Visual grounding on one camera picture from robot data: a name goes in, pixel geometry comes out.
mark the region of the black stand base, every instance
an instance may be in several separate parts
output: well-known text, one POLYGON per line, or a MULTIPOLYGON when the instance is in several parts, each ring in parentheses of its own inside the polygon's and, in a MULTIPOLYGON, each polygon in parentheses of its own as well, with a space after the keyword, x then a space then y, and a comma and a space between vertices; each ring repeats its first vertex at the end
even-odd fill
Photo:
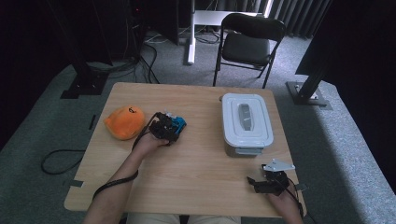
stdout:
POLYGON ((293 102, 296 105, 318 105, 320 109, 332 110, 332 106, 329 101, 323 99, 319 89, 317 89, 314 95, 309 99, 300 97, 298 93, 303 84, 303 82, 286 82, 286 86, 288 87, 291 97, 293 98, 293 102))
POLYGON ((101 95, 109 74, 95 74, 93 71, 92 74, 94 79, 89 84, 81 84, 80 76, 76 75, 69 90, 62 93, 61 99, 77 99, 80 95, 101 95))

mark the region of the wrist strap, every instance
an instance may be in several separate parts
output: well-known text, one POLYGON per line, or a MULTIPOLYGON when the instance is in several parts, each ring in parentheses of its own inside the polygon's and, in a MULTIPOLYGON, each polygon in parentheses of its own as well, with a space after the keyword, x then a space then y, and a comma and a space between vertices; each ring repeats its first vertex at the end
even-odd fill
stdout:
POLYGON ((136 170, 136 172, 133 175, 131 175, 130 177, 113 180, 111 182, 105 183, 102 187, 100 187, 99 189, 96 190, 96 192, 93 194, 92 199, 94 199, 96 197, 96 195, 98 193, 100 193, 102 190, 108 189, 108 188, 116 186, 118 184, 123 184, 123 183, 127 183, 129 181, 132 181, 132 180, 136 179, 138 175, 139 175, 139 170, 136 170))

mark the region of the orange object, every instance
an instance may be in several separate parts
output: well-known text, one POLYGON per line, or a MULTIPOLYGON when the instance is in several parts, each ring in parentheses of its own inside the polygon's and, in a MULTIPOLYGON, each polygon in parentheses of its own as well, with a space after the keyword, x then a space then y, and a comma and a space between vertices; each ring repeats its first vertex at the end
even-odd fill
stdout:
POLYGON ((111 113, 104 123, 114 137, 128 140, 142 131, 145 114, 135 105, 126 105, 111 113))

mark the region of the gray carpet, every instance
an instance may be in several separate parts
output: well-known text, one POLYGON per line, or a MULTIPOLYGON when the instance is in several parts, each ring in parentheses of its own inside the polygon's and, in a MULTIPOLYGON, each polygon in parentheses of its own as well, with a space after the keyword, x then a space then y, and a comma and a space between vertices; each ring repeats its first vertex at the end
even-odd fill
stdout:
MULTIPOLYGON (((162 84, 211 86, 217 45, 197 42, 195 64, 186 65, 188 45, 184 39, 181 42, 180 46, 169 41, 150 43, 158 53, 153 65, 156 78, 162 84)), ((285 82, 306 80, 306 76, 294 73, 308 45, 309 40, 285 37, 267 84, 267 89, 274 92, 300 182, 309 187, 304 192, 307 209, 317 223, 396 223, 396 197, 336 88, 325 82, 319 85, 332 110, 295 105, 290 98, 285 82)), ((151 63, 154 51, 145 46, 142 55, 151 63)), ((100 63, 91 65, 108 68, 100 63)), ((92 135, 92 116, 96 115, 98 122, 112 85, 119 81, 154 81, 147 73, 143 63, 114 72, 102 95, 75 100, 60 99, 76 75, 72 66, 52 80, 0 153, 0 223, 81 222, 84 212, 64 209, 68 183, 77 167, 62 175, 47 175, 41 171, 40 162, 55 149, 85 149, 92 135)), ((260 88, 263 79, 255 76, 257 72, 223 66, 218 86, 260 88)), ((81 155, 55 155, 46 167, 62 170, 81 155)), ((242 220, 244 224, 284 223, 280 218, 242 220)), ((314 222, 305 217, 304 223, 314 222)))

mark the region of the white storage box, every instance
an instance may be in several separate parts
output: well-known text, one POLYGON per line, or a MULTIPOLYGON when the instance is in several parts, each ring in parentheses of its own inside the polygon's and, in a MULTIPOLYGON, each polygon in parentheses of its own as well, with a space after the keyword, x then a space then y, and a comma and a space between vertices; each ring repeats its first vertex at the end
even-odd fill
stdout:
POLYGON ((260 95, 227 93, 221 101, 227 155, 257 156, 273 143, 268 110, 260 95))

